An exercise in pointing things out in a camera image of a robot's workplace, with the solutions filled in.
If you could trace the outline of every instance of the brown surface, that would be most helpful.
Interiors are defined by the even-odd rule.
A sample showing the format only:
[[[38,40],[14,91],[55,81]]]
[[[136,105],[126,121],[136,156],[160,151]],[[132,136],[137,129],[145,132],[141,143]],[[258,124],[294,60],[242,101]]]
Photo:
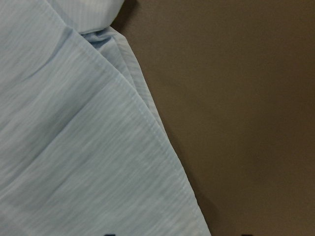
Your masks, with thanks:
[[[128,39],[213,236],[315,235],[315,2],[126,0]]]

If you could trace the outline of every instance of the blue fabric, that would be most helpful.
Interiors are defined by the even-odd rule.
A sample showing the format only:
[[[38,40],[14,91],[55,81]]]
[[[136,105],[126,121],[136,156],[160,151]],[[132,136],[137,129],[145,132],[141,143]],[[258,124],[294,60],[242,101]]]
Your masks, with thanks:
[[[208,236],[125,38],[42,0],[0,22],[0,235]]]

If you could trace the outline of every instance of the garment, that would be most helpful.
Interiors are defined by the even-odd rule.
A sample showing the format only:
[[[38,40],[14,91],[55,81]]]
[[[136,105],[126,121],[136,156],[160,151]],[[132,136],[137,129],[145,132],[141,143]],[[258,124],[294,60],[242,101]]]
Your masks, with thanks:
[[[55,7],[0,2],[0,235],[208,236],[126,39]]]

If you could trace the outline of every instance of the striped fabric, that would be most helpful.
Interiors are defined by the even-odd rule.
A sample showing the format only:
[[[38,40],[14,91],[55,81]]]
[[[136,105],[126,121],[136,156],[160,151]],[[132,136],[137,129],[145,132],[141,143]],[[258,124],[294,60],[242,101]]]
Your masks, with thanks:
[[[58,13],[0,1],[0,235],[209,236],[125,38]]]

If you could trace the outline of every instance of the brown background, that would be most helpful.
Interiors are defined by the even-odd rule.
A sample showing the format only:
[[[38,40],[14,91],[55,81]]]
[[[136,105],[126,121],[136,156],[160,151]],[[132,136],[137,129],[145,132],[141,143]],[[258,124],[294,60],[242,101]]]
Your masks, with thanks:
[[[315,235],[315,1],[126,0],[129,41],[213,236]]]

